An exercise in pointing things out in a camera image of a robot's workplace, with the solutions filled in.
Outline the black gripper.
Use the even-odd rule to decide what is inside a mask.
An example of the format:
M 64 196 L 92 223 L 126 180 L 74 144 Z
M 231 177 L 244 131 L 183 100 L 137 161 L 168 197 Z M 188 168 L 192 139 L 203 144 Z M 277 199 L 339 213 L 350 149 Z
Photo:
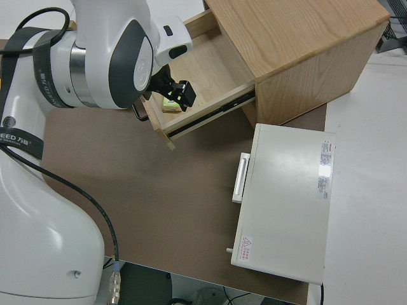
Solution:
M 170 66 L 163 66 L 154 76 L 151 77 L 151 91 L 166 96 L 169 100 L 176 102 L 182 112 L 192 107 L 196 99 L 196 93 L 187 80 L 174 83 L 171 77 Z

